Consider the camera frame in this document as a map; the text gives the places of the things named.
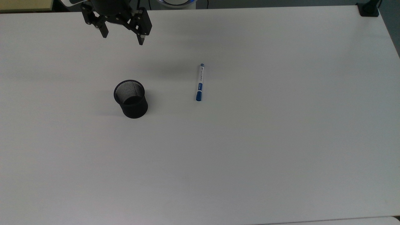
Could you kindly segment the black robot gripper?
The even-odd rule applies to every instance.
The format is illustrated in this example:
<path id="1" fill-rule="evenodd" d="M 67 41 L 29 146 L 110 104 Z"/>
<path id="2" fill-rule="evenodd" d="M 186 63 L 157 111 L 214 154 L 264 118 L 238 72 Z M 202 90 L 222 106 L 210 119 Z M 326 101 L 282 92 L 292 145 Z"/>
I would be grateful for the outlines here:
<path id="1" fill-rule="evenodd" d="M 130 0 L 91 0 L 90 2 L 92 5 L 85 2 L 81 3 L 84 21 L 86 24 L 97 28 L 103 38 L 106 38 L 109 33 L 105 24 L 106 16 L 116 16 L 119 24 L 136 34 L 140 45 L 144 44 L 145 37 L 150 34 L 152 29 L 152 23 L 146 8 L 139 7 L 136 10 L 132 10 Z"/>

